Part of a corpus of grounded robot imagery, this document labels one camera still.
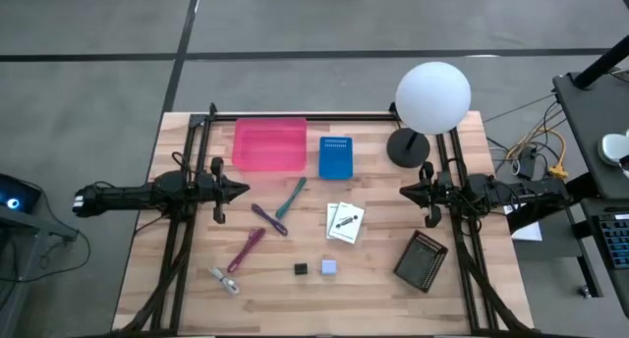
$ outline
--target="blue container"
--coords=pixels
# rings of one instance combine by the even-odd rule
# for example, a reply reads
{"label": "blue container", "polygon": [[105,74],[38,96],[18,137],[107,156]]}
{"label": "blue container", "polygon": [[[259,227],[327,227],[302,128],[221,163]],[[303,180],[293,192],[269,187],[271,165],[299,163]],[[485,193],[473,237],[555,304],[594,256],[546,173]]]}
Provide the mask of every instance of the blue container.
{"label": "blue container", "polygon": [[321,137],[318,176],[325,180],[349,180],[354,177],[354,151],[351,138]]}

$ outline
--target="blue light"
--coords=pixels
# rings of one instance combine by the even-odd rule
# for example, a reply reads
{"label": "blue light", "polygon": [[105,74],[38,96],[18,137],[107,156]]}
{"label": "blue light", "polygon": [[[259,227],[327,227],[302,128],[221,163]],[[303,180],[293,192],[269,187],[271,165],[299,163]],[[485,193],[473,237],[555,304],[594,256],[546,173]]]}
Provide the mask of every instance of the blue light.
{"label": "blue light", "polygon": [[20,206],[20,201],[15,198],[11,198],[7,200],[7,206],[9,209],[17,209]]}

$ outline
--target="pink plastic bin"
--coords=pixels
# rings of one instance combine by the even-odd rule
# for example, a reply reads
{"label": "pink plastic bin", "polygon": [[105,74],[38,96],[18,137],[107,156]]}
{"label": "pink plastic bin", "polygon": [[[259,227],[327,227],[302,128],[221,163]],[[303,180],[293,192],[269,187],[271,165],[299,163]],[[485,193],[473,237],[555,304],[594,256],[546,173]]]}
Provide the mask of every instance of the pink plastic bin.
{"label": "pink plastic bin", "polygon": [[305,118],[241,118],[232,161],[242,171],[302,171],[306,167]]}

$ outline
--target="black small cube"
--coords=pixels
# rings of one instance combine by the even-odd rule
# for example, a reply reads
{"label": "black small cube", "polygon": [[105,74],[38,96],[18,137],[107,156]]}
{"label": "black small cube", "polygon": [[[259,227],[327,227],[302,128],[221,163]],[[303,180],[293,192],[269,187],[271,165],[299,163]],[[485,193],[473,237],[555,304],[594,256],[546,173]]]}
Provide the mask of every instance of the black small cube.
{"label": "black small cube", "polygon": [[295,264],[295,275],[308,274],[308,265],[305,263]]}

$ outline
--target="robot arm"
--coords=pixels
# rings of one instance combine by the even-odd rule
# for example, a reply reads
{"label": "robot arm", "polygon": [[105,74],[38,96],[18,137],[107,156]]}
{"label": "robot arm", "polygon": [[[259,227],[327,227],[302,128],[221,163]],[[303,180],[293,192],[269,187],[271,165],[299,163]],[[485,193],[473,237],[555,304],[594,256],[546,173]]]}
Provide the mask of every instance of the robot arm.
{"label": "robot arm", "polygon": [[565,204],[570,199],[563,181],[543,179],[505,184],[483,174],[469,175],[463,188],[455,187],[449,172],[438,172],[432,180],[432,164],[426,162],[420,169],[420,182],[403,187],[400,194],[415,202],[420,207],[428,207],[426,226],[435,227],[441,220],[438,204],[458,211],[467,217],[482,217],[492,209],[516,202],[533,203],[534,206]]}
{"label": "robot arm", "polygon": [[214,201],[214,220],[225,222],[221,204],[249,190],[249,186],[227,179],[222,174],[223,160],[214,157],[211,174],[199,173],[188,181],[185,171],[170,171],[139,187],[101,187],[98,183],[86,186],[75,194],[72,211],[79,217],[102,214],[107,210],[159,209],[168,214],[177,205],[191,202]]}

